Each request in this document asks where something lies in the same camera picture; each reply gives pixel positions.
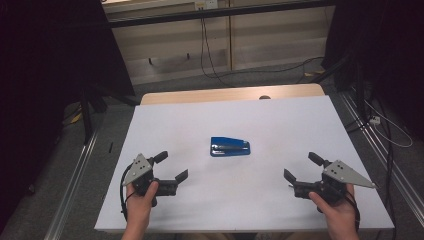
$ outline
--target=finger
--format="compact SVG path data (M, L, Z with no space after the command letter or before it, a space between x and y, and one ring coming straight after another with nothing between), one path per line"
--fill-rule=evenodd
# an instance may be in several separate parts
M126 193L127 197L130 196L134 191L135 191L134 186L132 185L132 183L129 183L127 185L127 193Z
M333 208L328 205L328 203L324 199L322 199L317 193L310 192L309 198L315 203L315 205L317 205L319 209L321 209L321 211L325 215L329 214L332 211Z
M159 187L158 182L156 182L156 181L151 182L149 188L147 189L146 195L144 195L144 197L147 200L152 201L153 198L155 197L155 194L158 190L158 187Z
M350 194L352 194L353 197L355 196L355 189L353 188L353 184L346 184L346 189Z

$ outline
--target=white table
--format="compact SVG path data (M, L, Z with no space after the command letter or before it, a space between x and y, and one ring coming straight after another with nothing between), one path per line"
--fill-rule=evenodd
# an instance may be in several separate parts
M213 158L212 136L247 140L252 153ZM158 197L150 232L325 229L316 206L295 198L283 177L287 168L299 181L320 180L322 167L307 158L310 151L340 159L369 178L328 96L142 105L136 107L95 229L125 229L122 173L137 154L152 157L164 150L169 157L155 165L155 176L173 179L189 169L189 177L176 196ZM362 229L393 228L376 190L356 187L355 192Z

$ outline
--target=metal bracket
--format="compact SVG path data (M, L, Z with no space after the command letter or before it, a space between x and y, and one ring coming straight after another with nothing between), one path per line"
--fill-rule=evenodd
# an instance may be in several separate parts
M361 174L353 170L346 163L336 160L324 168L323 174L342 183L351 183L362 187L376 188L376 185Z
M133 165L128 171L127 176L125 176L122 186L132 183L150 170L152 170L152 165L150 165L149 161L146 160L143 154L138 154L137 158L134 159Z

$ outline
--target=electrical outlet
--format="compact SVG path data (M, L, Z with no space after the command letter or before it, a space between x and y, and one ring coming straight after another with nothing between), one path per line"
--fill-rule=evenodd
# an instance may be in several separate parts
M206 2L205 1L196 1L194 2L194 10L200 11L205 10L206 8Z
M380 117L372 116L371 119L370 119L370 123L375 124L375 125L380 124Z
M218 8L218 0L206 0L206 9L216 9Z

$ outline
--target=hand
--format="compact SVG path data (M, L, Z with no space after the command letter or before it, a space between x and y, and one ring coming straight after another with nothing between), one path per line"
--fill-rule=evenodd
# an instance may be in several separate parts
M346 187L347 191L354 196L353 185L347 184ZM345 199L330 206L315 192L310 192L309 198L325 214L331 239L359 240L355 228L355 210Z
M127 185L127 228L125 229L123 240L140 240L143 238L144 232L149 225L150 210L152 209L152 200L158 190L159 183L153 181L150 183L146 195L138 196L134 193L135 189L132 184Z

